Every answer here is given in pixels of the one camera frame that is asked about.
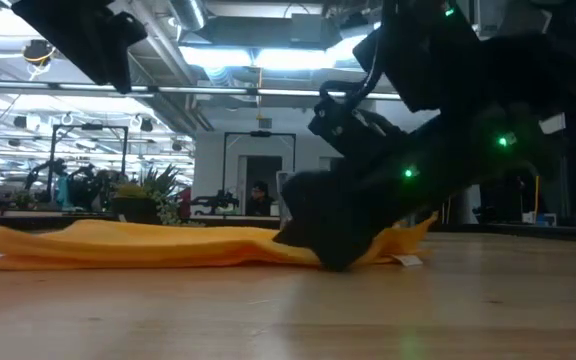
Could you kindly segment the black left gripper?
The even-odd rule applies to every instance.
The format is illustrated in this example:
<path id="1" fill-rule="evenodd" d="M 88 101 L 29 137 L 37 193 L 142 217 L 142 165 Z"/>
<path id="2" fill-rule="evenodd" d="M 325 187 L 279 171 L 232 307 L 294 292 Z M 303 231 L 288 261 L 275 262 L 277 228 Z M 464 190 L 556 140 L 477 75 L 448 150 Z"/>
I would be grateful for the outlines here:
<path id="1" fill-rule="evenodd" d="M 115 0 L 18 0 L 11 10 L 97 85 L 132 91 L 128 48 L 145 38 L 132 14 L 113 12 Z"/>

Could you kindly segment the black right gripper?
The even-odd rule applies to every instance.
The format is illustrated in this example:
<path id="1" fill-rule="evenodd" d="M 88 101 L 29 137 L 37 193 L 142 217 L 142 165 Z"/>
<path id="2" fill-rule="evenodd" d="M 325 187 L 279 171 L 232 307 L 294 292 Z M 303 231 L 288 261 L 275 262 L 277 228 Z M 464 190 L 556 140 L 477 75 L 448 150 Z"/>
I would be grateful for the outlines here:
<path id="1" fill-rule="evenodd" d="M 292 219 L 274 240 L 311 250 L 331 271 L 348 269 L 379 232 L 421 207 L 421 183 L 405 177 L 365 183 L 332 171 L 303 172 L 283 195 Z"/>

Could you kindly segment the orange microfiber towel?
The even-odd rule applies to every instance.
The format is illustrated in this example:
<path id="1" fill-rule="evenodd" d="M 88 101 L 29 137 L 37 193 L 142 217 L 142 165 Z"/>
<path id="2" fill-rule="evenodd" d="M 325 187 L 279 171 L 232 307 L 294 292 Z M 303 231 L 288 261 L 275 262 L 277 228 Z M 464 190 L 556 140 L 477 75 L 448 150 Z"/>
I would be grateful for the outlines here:
<path id="1" fill-rule="evenodd" d="M 31 234 L 0 226 L 0 270 L 227 267 L 264 263 L 319 267 L 314 252 L 277 243 L 257 227 L 170 227 L 79 220 Z"/>

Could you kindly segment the clear plastic bin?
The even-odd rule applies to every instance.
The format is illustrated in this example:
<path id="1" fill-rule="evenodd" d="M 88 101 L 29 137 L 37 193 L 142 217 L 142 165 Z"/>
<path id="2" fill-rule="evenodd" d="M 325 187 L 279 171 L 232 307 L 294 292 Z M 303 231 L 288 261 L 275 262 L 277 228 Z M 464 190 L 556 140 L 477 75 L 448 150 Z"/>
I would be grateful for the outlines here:
<path id="1" fill-rule="evenodd" d="M 293 177 L 293 175 L 294 172 L 290 171 L 278 171 L 276 173 L 280 229 L 283 229 L 292 219 L 285 196 L 283 195 L 283 191 L 285 190 L 287 183 Z"/>

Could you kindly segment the person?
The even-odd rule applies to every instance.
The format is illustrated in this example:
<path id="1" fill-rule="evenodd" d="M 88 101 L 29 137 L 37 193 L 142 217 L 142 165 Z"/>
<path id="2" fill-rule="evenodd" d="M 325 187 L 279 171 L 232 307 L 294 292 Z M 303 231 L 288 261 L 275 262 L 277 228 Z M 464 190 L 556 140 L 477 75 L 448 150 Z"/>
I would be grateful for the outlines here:
<path id="1" fill-rule="evenodd" d="M 270 216 L 274 199 L 269 195 L 268 184 L 256 181 L 251 189 L 251 196 L 246 201 L 246 216 Z"/>

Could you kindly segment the long ceiling light tube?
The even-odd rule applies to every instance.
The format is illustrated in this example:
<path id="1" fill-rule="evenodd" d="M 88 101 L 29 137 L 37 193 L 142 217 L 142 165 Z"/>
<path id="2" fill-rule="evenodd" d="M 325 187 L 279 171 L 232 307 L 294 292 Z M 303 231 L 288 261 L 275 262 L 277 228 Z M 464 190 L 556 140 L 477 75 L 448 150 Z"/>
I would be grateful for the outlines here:
<path id="1" fill-rule="evenodd" d="M 198 86 L 155 86 L 133 85 L 128 93 L 120 93 L 110 85 L 0 81 L 1 93 L 85 93 L 91 96 L 100 93 L 103 96 L 119 95 L 128 97 L 150 96 L 154 94 L 191 94 L 191 95 L 228 95 L 228 96 L 280 96 L 280 97 L 318 97 L 315 90 L 271 89 L 271 88 L 234 88 L 234 87 L 198 87 Z"/>

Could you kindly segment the teal background cloth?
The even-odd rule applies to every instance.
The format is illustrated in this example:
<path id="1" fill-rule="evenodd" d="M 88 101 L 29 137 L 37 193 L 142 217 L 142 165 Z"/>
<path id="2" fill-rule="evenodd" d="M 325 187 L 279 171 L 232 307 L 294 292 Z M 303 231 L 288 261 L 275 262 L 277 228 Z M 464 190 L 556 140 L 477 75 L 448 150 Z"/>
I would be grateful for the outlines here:
<path id="1" fill-rule="evenodd" d="M 70 177 L 68 175 L 59 176 L 56 182 L 55 199 L 62 210 L 72 210 L 74 208 L 70 199 L 69 180 Z"/>

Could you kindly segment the potted succulent plant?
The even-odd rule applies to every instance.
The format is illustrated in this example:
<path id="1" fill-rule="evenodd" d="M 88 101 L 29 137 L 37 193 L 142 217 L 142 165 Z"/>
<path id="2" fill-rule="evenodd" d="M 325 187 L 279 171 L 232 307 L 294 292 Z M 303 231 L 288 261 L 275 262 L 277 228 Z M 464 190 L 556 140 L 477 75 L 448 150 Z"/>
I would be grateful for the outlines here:
<path id="1" fill-rule="evenodd" d="M 162 172 L 151 167 L 139 183 L 121 183 L 111 199 L 112 212 L 130 223 L 203 227 L 190 219 L 192 188 L 179 190 L 178 174 L 170 164 Z"/>

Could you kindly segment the white air conditioning unit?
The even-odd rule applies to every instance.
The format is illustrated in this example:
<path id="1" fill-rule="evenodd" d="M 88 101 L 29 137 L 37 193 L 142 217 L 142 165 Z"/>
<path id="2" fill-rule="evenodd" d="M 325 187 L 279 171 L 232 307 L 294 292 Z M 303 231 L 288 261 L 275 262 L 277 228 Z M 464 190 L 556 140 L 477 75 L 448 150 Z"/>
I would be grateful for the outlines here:
<path id="1" fill-rule="evenodd" d="M 480 39 L 525 33 L 545 33 L 552 13 L 531 0 L 474 0 L 473 29 Z"/>

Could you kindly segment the black background station frame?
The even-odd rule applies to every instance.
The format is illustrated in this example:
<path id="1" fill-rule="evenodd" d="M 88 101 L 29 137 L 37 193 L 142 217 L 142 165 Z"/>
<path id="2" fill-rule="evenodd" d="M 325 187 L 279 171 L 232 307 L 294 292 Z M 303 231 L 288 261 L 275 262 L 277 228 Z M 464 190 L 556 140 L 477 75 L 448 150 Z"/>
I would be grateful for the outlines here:
<path id="1" fill-rule="evenodd" d="M 67 131 L 60 137 L 58 138 L 58 131 L 60 129 L 66 129 Z M 103 130 L 110 130 L 111 132 L 113 130 L 121 130 L 123 132 L 123 136 L 119 137 L 119 140 L 122 144 L 122 153 L 121 153 L 121 168 L 120 168 L 120 174 L 125 175 L 126 174 L 126 156 L 127 156 L 127 147 L 128 147 L 128 135 L 129 135 L 129 128 L 128 126 L 114 126 L 114 125 L 103 125 L 103 124 L 94 124 L 94 123 L 84 123 L 81 125 L 62 125 L 62 124 L 57 124 L 57 125 L 53 125 L 52 126 L 52 135 L 51 135 L 51 143 L 50 143 L 50 152 L 49 152 L 49 162 L 53 162 L 56 159 L 56 145 L 59 141 L 61 141 L 62 139 L 64 139 L 65 137 L 67 138 L 68 134 L 73 130 L 73 129 L 79 129 L 82 131 L 103 131 Z M 47 175 L 47 186 L 46 186 L 46 191 L 47 191 L 47 195 L 48 195 L 48 200 L 51 201 L 52 200 L 52 195 L 53 195 L 53 169 L 52 167 L 49 166 L 48 168 L 48 175 Z"/>
<path id="2" fill-rule="evenodd" d="M 295 134 L 265 130 L 225 132 L 221 187 L 240 202 L 237 214 L 246 214 L 257 182 L 264 182 L 267 194 L 278 200 L 278 176 L 296 170 L 295 158 Z"/>

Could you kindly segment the silver ribbed ventilation duct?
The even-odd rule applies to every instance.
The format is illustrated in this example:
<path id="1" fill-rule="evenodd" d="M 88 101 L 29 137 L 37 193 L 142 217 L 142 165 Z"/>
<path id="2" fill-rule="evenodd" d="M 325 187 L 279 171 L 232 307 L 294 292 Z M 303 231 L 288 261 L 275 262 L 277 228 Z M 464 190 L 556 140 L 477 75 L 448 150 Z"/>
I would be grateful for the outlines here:
<path id="1" fill-rule="evenodd" d="M 158 53 L 166 66 L 182 85 L 195 85 L 196 78 L 179 50 L 178 41 L 172 41 L 168 32 L 159 23 L 149 5 L 151 1 L 127 0 L 135 15 L 144 22 L 149 34 L 148 42 L 153 48 L 157 46 L 162 48 Z M 198 31 L 207 23 L 208 17 L 201 0 L 166 0 L 166 4 L 181 32 Z"/>

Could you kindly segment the black aluminium table frame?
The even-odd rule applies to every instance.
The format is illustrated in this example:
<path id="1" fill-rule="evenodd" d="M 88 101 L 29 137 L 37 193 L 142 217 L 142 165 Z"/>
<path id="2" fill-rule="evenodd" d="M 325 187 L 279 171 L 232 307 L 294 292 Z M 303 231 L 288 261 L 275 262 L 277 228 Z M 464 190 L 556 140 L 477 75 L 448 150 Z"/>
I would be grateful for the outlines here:
<path id="1" fill-rule="evenodd" d="M 63 229 L 78 220 L 117 221 L 112 214 L 88 214 L 67 212 L 40 211 L 7 211 L 0 212 L 0 226 L 22 231 L 44 231 Z M 270 217 L 252 218 L 241 216 L 199 218 L 198 222 L 208 227 L 215 226 L 251 226 L 278 230 L 279 220 Z M 446 233 L 484 233 L 511 236 L 534 237 L 551 240 L 576 242 L 576 227 L 543 227 L 534 225 L 510 224 L 441 224 L 439 221 L 430 226 L 431 232 Z"/>

